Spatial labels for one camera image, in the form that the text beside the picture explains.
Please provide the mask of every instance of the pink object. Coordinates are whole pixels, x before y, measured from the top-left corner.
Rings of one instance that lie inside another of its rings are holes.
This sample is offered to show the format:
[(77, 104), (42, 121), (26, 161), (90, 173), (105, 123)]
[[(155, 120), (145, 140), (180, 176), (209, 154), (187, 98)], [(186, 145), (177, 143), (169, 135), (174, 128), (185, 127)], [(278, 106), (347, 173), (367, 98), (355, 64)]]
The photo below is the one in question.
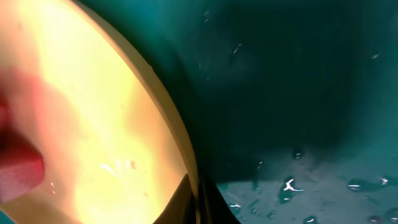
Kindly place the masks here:
[(0, 104), (0, 203), (26, 194), (44, 180), (42, 156), (11, 131), (8, 122), (8, 109)]

